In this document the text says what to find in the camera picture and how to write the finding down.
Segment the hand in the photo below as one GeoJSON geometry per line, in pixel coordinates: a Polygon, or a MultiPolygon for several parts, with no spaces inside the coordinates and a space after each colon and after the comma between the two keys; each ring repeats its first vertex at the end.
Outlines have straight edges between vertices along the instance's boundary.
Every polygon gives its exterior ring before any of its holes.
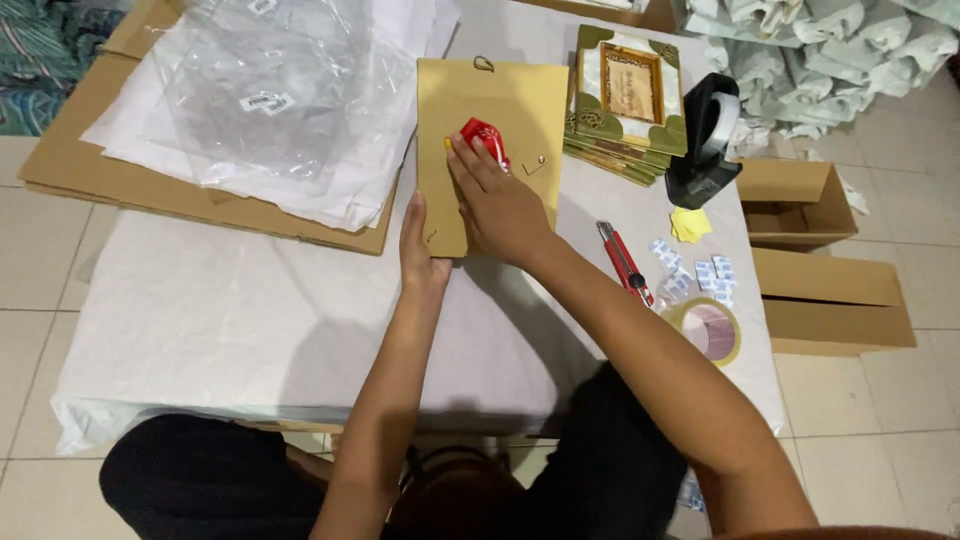
{"type": "Polygon", "coordinates": [[[453,260],[432,258],[423,241],[426,202],[420,190],[414,191],[400,229],[400,276],[402,292],[443,297],[450,281],[453,260]]]}
{"type": "Polygon", "coordinates": [[[467,199],[460,205],[467,230],[487,254],[526,269],[539,248],[557,237],[543,202],[527,184],[503,172],[479,137],[472,149],[459,133],[450,142],[446,162],[467,199]]]}

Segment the open cardboard box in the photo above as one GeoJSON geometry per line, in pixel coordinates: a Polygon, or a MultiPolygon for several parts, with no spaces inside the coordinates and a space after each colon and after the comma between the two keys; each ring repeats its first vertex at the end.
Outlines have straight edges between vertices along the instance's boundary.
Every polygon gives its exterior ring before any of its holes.
{"type": "Polygon", "coordinates": [[[892,264],[753,252],[775,353],[857,356],[917,346],[892,264]]]}
{"type": "Polygon", "coordinates": [[[857,233],[832,163],[740,160],[736,177],[750,243],[810,251],[857,233]]]}
{"type": "Polygon", "coordinates": [[[80,136],[109,107],[160,37],[180,18],[179,0],[139,0],[104,44],[97,59],[27,158],[17,177],[28,189],[259,231],[302,241],[380,255],[394,202],[388,196],[376,228],[356,233],[330,229],[285,213],[273,203],[204,189],[100,155],[103,148],[80,136]]]}
{"type": "Polygon", "coordinates": [[[630,10],[601,6],[599,4],[589,4],[586,2],[574,2],[572,0],[514,1],[549,8],[551,10],[557,10],[558,12],[567,12],[582,17],[600,19],[624,26],[632,26],[634,28],[646,28],[665,34],[677,33],[677,23],[674,18],[673,7],[670,5],[669,0],[650,0],[644,12],[632,12],[630,10]]]}

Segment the table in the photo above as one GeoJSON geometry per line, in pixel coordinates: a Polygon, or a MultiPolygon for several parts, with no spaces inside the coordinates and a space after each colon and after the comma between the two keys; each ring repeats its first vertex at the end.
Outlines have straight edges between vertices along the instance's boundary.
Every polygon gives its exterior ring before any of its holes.
{"type": "MultiPolygon", "coordinates": [[[[450,58],[565,64],[578,25],[591,23],[675,44],[684,89],[708,73],[696,39],[505,0],[460,4],[450,58]]],[[[416,154],[414,141],[408,156],[416,154]]],[[[407,201],[415,183],[416,160],[407,160],[397,200],[407,201]]],[[[736,186],[707,204],[715,233],[695,245],[670,236],[672,209],[663,181],[643,188],[564,156],[557,231],[611,277],[597,219],[620,230],[650,283],[665,278],[647,249],[658,237],[691,273],[695,259],[731,259],[742,346],[723,371],[777,430],[780,391],[736,186]]],[[[171,410],[342,424],[398,294],[403,210],[396,205],[380,258],[122,211],[52,398],[64,427],[59,452],[94,446],[171,410]]],[[[529,276],[488,258],[465,259],[444,299],[420,427],[549,432],[551,413],[598,358],[592,340],[529,276]]]]}

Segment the tile floor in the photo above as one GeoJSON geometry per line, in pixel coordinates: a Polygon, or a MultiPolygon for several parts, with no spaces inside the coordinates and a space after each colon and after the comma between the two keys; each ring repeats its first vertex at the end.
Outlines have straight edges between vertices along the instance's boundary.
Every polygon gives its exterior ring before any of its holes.
{"type": "MultiPolygon", "coordinates": [[[[780,442],[824,524],[960,528],[960,92],[942,74],[877,99],[848,133],[775,138],[768,154],[816,148],[866,196],[860,235],[835,256],[897,265],[918,348],[832,358],[777,355],[788,425],[780,442]]],[[[83,305],[86,264],[116,210],[46,197],[14,173],[34,139],[0,137],[0,540],[133,538],[96,478],[107,448],[56,457],[48,405],[83,305]]],[[[317,454],[322,435],[289,434],[317,454]]],[[[549,444],[510,449],[528,483],[549,444]]],[[[708,534],[683,509],[672,532],[708,534]]]]}

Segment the plastic bag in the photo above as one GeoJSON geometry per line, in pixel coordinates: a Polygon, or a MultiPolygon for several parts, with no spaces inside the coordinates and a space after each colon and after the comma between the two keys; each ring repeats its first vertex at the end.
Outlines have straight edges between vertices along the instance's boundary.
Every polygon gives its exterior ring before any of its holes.
{"type": "Polygon", "coordinates": [[[323,195],[329,157],[376,137],[373,120],[416,87],[415,61],[374,38],[367,0],[203,0],[171,32],[189,52],[160,55],[166,88],[142,136],[182,150],[201,185],[323,195]]]}

